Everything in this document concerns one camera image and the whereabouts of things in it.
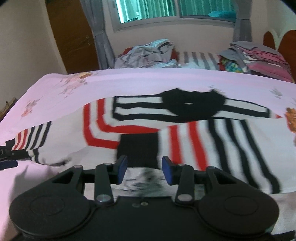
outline wooden door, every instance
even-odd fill
[[[46,8],[68,74],[98,70],[91,29],[79,0],[47,0]]]

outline striped mattress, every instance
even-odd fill
[[[177,54],[181,65],[194,63],[198,69],[220,70],[217,54],[203,52],[177,52]]]

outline wooden headboard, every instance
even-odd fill
[[[271,32],[265,33],[263,44],[276,49]],[[292,76],[294,80],[296,80],[296,30],[290,30],[284,35],[277,51],[279,51],[290,64]]]

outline gray curtain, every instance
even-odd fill
[[[252,0],[232,0],[237,13],[233,41],[252,41]]]
[[[102,0],[80,0],[80,3],[94,36],[100,69],[113,68],[115,55],[105,32]]]

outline beige wall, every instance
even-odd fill
[[[114,33],[107,0],[103,2],[106,32],[115,55],[122,53],[127,47],[146,44],[162,38],[174,41],[178,51],[212,53],[228,48],[229,42],[232,41],[233,28],[198,24],[152,26]],[[251,22],[253,41],[262,43],[263,35],[267,30],[266,0],[253,0]]]
[[[268,31],[270,31],[275,40],[276,48],[289,30],[296,30],[296,15],[281,0],[266,0]]]
[[[48,73],[66,73],[43,0],[8,0],[0,8],[0,108]]]

